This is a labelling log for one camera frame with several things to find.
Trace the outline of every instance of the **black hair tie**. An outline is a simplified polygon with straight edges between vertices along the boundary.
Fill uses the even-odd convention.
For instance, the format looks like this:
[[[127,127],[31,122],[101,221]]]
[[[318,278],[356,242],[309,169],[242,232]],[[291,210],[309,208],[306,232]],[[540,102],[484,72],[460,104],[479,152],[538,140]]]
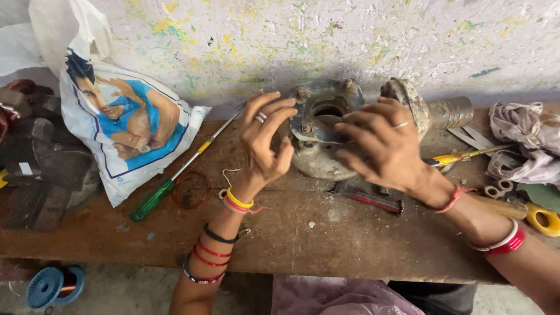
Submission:
[[[220,243],[226,243],[226,244],[234,244],[235,242],[237,242],[238,237],[235,237],[234,239],[225,239],[219,235],[217,235],[216,233],[210,231],[210,229],[208,228],[208,223],[206,223],[204,225],[204,232],[206,233],[206,235],[208,235],[210,238],[212,238],[213,240],[217,240]]]

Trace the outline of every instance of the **floor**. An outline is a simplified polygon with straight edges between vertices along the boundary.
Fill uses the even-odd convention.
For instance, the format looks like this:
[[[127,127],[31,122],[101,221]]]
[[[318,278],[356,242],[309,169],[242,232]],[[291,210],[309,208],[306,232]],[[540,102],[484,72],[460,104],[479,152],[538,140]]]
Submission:
[[[122,265],[85,266],[86,285],[69,305],[54,305],[52,315],[167,314],[180,271]],[[0,315],[45,314],[26,306],[26,282],[0,282]],[[214,315],[269,314],[272,276],[227,274],[214,305]],[[473,314],[542,315],[540,309],[511,286],[481,285]]]

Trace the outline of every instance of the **workbench surface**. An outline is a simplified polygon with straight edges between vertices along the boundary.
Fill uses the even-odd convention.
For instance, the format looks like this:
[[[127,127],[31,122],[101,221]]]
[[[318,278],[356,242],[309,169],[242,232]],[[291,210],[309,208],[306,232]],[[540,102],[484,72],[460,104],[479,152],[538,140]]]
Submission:
[[[490,134],[488,110],[475,110],[470,126]],[[191,148],[174,161],[163,175],[138,188],[117,208],[102,195],[83,209],[66,214],[54,233],[0,230],[0,256],[42,260],[126,263],[177,267],[191,251],[202,227],[221,206],[217,197],[227,187],[223,169],[242,167],[243,154],[234,121],[194,162],[212,190],[196,209],[183,210],[166,197],[143,222],[128,214],[153,192],[164,176],[171,177],[223,121],[205,122]],[[422,156],[448,154],[467,145],[447,131],[429,131],[422,141]],[[484,172],[487,156],[474,157],[456,166],[447,177],[465,187],[480,188],[492,179]],[[199,196],[203,180],[181,187]],[[197,188],[187,187],[197,184]],[[247,215],[243,226],[251,233],[234,248],[229,271],[287,273],[410,281],[498,283],[505,280],[477,252],[468,248],[442,216],[427,211],[405,197],[401,217],[327,192],[334,183],[304,177],[293,168],[272,183],[255,202],[272,209]],[[311,229],[307,223],[315,222]],[[560,238],[547,238],[525,226],[556,251]]]

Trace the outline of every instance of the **white plastic bag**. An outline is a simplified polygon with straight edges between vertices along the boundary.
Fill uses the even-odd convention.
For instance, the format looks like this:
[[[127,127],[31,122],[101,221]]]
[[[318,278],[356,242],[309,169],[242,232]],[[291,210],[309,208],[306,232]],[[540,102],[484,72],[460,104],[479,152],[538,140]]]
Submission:
[[[74,22],[60,8],[78,29],[67,29]],[[210,108],[190,108],[155,80],[101,61],[111,33],[86,0],[33,0],[30,16],[45,62],[59,70],[64,122],[93,152],[117,206],[190,146]]]

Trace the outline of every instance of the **yellow bangle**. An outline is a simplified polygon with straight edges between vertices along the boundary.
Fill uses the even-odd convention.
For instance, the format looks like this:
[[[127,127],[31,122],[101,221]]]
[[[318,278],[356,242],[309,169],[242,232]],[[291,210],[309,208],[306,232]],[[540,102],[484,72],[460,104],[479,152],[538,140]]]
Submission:
[[[231,187],[227,189],[227,196],[231,199],[231,201],[242,208],[251,208],[255,204],[255,201],[253,200],[251,200],[251,203],[242,203],[241,201],[237,200],[231,193]]]

